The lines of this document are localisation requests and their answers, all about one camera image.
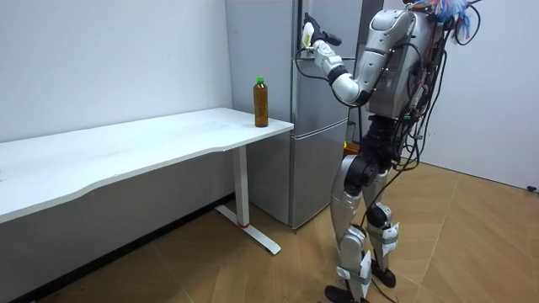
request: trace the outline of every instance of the baseboard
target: baseboard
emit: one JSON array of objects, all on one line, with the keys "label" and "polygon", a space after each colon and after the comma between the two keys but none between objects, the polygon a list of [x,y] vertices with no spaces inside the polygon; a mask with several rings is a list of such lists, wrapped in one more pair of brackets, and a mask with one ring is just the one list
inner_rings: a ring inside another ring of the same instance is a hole
[{"label": "baseboard", "polygon": [[219,200],[200,208],[199,210],[196,210],[186,216],[183,216],[174,222],[168,223],[166,226],[158,228],[157,230],[152,231],[147,235],[136,239],[133,242],[125,244],[123,247],[117,248],[114,251],[109,252],[106,255],[99,257],[90,263],[84,264],[80,268],[77,268],[67,274],[62,275],[60,278],[54,279],[51,282],[42,285],[41,287],[32,290],[25,295],[21,295],[19,298],[9,301],[9,303],[30,303],[32,301],[38,301],[40,299],[43,299],[44,297],[54,293],[55,291],[58,291],[63,287],[67,286],[68,284],[78,279],[81,279],[85,275],[90,274],[99,268],[102,268],[103,266],[115,261],[116,259],[121,258],[126,254],[145,246],[149,242],[152,242],[153,240],[177,229],[178,227],[185,225],[192,220],[212,211],[218,205],[223,205],[226,202],[234,199],[234,197],[234,193],[228,194],[220,198]]}]

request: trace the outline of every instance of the humanoid robot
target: humanoid robot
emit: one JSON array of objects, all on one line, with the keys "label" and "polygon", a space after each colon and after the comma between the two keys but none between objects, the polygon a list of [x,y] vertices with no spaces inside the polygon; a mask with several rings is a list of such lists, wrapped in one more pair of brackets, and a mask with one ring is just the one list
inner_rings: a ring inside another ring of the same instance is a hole
[{"label": "humanoid robot", "polygon": [[[381,202],[382,192],[388,185],[390,170],[400,173],[411,161],[399,167],[403,148],[408,148],[407,140],[420,139],[417,129],[430,117],[436,81],[443,71],[442,62],[446,62],[446,42],[455,25],[458,26],[454,18],[441,23],[425,7],[409,5],[405,10],[380,11],[370,23],[366,48],[356,67],[358,77],[353,79],[341,57],[331,49],[330,45],[339,45],[340,40],[320,30],[316,20],[305,14],[304,48],[298,54],[314,54],[315,63],[340,103],[350,107],[365,105],[373,114],[369,118],[371,126],[361,138],[360,153],[343,160],[332,188],[330,208],[339,251],[337,273],[346,283],[346,290],[326,287],[325,294],[332,302],[367,302],[372,274],[387,287],[396,285],[388,255],[397,247],[398,224],[392,223],[391,210]],[[420,154],[417,141],[412,149]],[[352,224],[361,195],[366,203],[366,230]],[[370,252],[365,253],[367,234],[373,259]]]}]

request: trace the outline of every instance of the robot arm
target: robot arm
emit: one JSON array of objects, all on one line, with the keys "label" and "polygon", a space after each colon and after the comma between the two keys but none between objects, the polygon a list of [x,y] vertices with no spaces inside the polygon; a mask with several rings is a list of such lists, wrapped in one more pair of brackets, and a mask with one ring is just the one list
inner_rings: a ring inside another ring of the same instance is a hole
[{"label": "robot arm", "polygon": [[392,48],[410,36],[414,15],[401,10],[383,10],[376,14],[371,21],[365,53],[358,63],[359,75],[356,79],[352,78],[351,73],[344,67],[342,58],[329,46],[335,45],[336,37],[321,33],[316,20],[307,13],[305,20],[304,37],[308,38],[307,45],[312,41],[314,61],[328,78],[335,95],[347,104],[362,106],[369,101],[372,90],[391,57]]}]

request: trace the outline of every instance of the wooden floor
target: wooden floor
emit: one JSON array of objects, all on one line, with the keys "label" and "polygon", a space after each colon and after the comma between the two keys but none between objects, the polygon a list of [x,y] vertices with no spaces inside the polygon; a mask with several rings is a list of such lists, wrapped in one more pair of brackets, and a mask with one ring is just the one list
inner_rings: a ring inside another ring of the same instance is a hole
[{"label": "wooden floor", "polygon": [[[384,202],[401,222],[394,300],[539,302],[538,194],[422,164]],[[40,302],[328,302],[324,286],[343,283],[329,209],[297,233],[255,207],[251,219],[277,256],[214,211]],[[386,302],[373,286],[367,298]]]}]

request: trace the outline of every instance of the white table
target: white table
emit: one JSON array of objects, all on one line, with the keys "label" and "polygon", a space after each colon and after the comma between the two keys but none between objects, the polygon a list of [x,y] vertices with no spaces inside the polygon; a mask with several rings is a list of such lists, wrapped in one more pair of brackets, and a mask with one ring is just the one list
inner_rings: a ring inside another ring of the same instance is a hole
[{"label": "white table", "polygon": [[89,191],[167,165],[232,150],[237,215],[216,209],[276,254],[249,225],[245,145],[292,130],[232,109],[208,109],[0,144],[0,224],[66,203]]}]

